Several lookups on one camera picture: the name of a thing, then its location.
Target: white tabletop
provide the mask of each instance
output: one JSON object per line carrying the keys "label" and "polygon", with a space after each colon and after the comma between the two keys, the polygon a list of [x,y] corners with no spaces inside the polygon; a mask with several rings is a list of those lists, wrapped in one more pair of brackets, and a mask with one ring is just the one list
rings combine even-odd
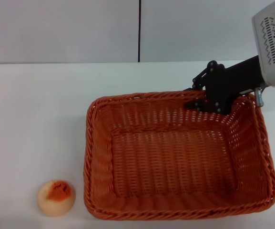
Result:
{"label": "white tabletop", "polygon": [[[238,61],[222,62],[226,66]],[[104,95],[190,87],[207,62],[0,65],[0,229],[263,229],[275,228],[275,205],[250,215],[194,221],[104,221],[83,202],[85,116]],[[263,96],[275,164],[275,88]],[[43,216],[39,187],[65,179],[77,199],[65,216]]]}

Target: orange wicker basket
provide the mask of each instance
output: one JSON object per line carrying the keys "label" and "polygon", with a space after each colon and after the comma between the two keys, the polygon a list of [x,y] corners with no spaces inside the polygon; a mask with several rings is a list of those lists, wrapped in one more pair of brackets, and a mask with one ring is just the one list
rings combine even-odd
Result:
{"label": "orange wicker basket", "polygon": [[84,202],[113,220],[205,219],[275,203],[275,171],[253,95],[230,115],[187,110],[202,91],[128,94],[87,113]]}

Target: basket rim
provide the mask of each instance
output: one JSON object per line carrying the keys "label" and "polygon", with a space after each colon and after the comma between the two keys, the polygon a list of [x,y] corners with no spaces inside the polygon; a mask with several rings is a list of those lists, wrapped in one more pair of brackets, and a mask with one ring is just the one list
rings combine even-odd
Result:
{"label": "basket rim", "polygon": [[[249,204],[234,205],[228,207],[220,208],[203,208],[197,210],[113,210],[101,208],[96,203],[93,202],[91,198],[91,174],[92,174],[92,120],[94,119],[94,114],[96,111],[103,106],[108,104],[117,103],[130,103],[130,102],[142,102],[144,100],[158,101],[158,100],[187,100],[185,96],[193,94],[195,98],[205,98],[204,91],[175,91],[175,92],[151,92],[151,93],[133,93],[117,96],[104,96],[93,101],[87,112],[86,120],[86,148],[85,148],[85,160],[83,168],[83,178],[84,178],[84,203],[88,211],[95,217],[104,219],[201,219],[201,218],[215,218],[228,215],[238,215],[243,213],[253,213],[258,211],[263,211],[270,208],[275,203],[275,169],[270,153],[268,136],[266,132],[266,127],[264,123],[264,118],[261,113],[260,108],[252,109],[253,118],[255,120],[255,126],[257,131],[257,141],[260,148],[260,155],[264,162],[268,164],[265,168],[265,173],[267,177],[270,178],[270,187],[268,197],[258,201],[251,202]],[[255,96],[253,94],[248,94],[237,98],[238,101],[242,102],[252,102],[255,107]],[[266,148],[268,155],[265,155],[263,149],[263,138],[266,139]]]}

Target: ventilation slots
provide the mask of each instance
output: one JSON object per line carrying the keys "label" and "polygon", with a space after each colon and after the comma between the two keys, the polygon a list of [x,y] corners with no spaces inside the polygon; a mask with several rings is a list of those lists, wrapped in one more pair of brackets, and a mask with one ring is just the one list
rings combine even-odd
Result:
{"label": "ventilation slots", "polygon": [[260,24],[267,64],[275,64],[275,16],[266,17]]}

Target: woven texture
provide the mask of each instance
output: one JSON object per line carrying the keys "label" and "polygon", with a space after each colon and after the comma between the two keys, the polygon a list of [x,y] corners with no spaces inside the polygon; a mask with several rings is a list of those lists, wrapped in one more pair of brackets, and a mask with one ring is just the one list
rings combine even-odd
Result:
{"label": "woven texture", "polygon": [[275,203],[275,171],[253,95],[230,115],[187,110],[202,91],[128,94],[87,113],[84,202],[113,220],[204,219]]}

